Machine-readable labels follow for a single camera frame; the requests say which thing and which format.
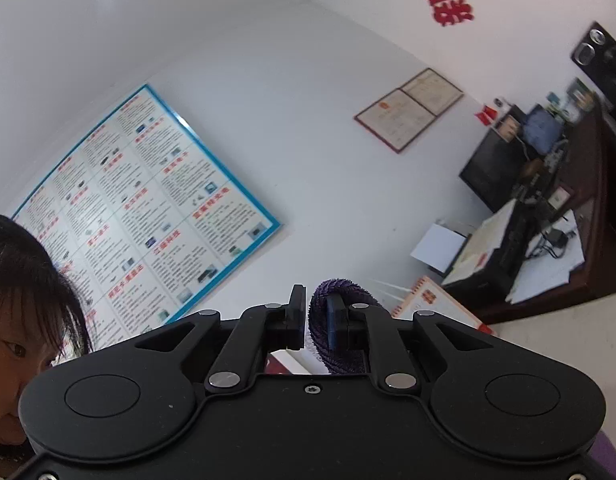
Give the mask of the white papers on desk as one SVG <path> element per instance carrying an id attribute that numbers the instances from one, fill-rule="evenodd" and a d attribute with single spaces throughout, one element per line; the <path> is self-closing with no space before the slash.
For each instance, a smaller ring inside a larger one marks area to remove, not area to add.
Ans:
<path id="1" fill-rule="evenodd" d="M 566 242 L 562 247 L 549 242 L 548 235 L 552 231 L 565 236 Z M 520 304 L 568 284 L 570 274 L 585 261 L 577 220 L 574 212 L 568 210 L 528 243 L 524 262 L 506 296 L 506 302 Z"/>

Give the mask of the black computer monitor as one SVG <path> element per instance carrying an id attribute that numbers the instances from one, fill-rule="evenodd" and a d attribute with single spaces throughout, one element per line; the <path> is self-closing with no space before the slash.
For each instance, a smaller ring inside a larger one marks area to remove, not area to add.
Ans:
<path id="1" fill-rule="evenodd" d="M 489 129 L 459 177 L 488 209 L 497 211 L 510 199 L 523 167 L 535 155 L 518 136 L 506 142 Z"/>

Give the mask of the dark wooden desk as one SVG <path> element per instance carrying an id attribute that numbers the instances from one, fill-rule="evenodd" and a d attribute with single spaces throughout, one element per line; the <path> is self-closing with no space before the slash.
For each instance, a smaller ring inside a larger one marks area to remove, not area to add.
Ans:
<path id="1" fill-rule="evenodd" d="M 478 300 L 473 312 L 487 324 L 575 307 L 616 292 L 616 132 L 600 108 L 573 128 L 556 183 L 574 193 L 562 211 L 575 215 L 585 261 L 566 284 L 519 304 Z"/>

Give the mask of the purple towel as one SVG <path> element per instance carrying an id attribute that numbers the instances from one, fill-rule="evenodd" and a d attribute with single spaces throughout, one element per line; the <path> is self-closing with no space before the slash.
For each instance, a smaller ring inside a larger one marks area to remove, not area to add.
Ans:
<path id="1" fill-rule="evenodd" d="M 366 372 L 363 351 L 348 335 L 348 308 L 353 304 L 380 304 L 370 292 L 346 278 L 322 282 L 310 299 L 308 330 L 314 348 L 332 375 L 359 375 Z"/>

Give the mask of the black water dispenser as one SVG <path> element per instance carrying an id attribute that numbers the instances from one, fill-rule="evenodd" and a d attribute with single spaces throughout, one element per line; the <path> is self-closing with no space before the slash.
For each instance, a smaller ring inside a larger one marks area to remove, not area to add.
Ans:
<path id="1" fill-rule="evenodd" d="M 593 22 L 580 38 L 570 59 L 601 90 L 611 107 L 616 106 L 616 40 Z"/>

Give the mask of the black power adapter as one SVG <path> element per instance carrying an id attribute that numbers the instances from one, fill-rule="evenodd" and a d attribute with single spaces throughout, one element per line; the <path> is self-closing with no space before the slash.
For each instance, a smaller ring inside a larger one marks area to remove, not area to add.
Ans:
<path id="1" fill-rule="evenodd" d="M 550 229 L 550 231 L 543 233 L 542 236 L 542 248 L 544 251 L 552 258 L 562 258 L 568 244 L 568 235 L 561 230 Z"/>

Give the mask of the framed certificates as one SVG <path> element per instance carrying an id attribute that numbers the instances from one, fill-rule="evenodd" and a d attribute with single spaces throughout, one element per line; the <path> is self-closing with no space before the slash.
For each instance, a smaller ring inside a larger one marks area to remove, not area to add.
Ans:
<path id="1" fill-rule="evenodd" d="M 458 86 L 427 67 L 367 106 L 354 119 L 399 154 L 463 96 Z"/>

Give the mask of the blue framed wall poster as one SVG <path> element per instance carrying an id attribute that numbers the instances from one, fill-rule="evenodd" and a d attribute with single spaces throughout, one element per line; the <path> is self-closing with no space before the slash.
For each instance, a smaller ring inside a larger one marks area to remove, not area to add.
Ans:
<path id="1" fill-rule="evenodd" d="M 75 285 L 95 349 L 182 318 L 280 226 L 149 86 L 80 140 L 14 218 Z"/>

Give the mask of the black printer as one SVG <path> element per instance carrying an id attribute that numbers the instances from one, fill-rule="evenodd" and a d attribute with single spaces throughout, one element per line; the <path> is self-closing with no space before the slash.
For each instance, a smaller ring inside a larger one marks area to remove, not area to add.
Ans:
<path id="1" fill-rule="evenodd" d="M 509 200 L 468 238 L 442 289 L 468 310 L 500 304 L 511 290 L 537 227 L 534 207 Z"/>

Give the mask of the small red flags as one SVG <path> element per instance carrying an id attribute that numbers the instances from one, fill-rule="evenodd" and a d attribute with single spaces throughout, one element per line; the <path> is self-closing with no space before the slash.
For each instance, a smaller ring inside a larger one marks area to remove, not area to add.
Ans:
<path id="1" fill-rule="evenodd" d="M 493 125 L 498 118 L 498 110 L 488 105 L 484 105 L 482 110 L 475 114 L 475 117 L 486 127 Z"/>

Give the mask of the red desk calendar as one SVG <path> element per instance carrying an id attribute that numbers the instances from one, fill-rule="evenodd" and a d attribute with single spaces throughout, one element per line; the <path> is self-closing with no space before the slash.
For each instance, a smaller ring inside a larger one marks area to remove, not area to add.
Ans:
<path id="1" fill-rule="evenodd" d="M 474 330 L 493 335 L 494 331 L 483 323 L 467 308 L 445 292 L 428 276 L 419 278 L 413 287 L 408 289 L 407 296 L 390 314 L 398 320 L 411 320 L 415 312 L 432 311 L 445 315 L 459 323 L 471 326 Z"/>

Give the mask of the blue bag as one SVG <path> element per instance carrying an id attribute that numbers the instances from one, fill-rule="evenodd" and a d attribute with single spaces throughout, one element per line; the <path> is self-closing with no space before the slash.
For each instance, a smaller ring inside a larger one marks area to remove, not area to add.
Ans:
<path id="1" fill-rule="evenodd" d="M 526 116 L 522 137 L 539 155 L 547 155 L 562 136 L 564 122 L 537 104 Z"/>

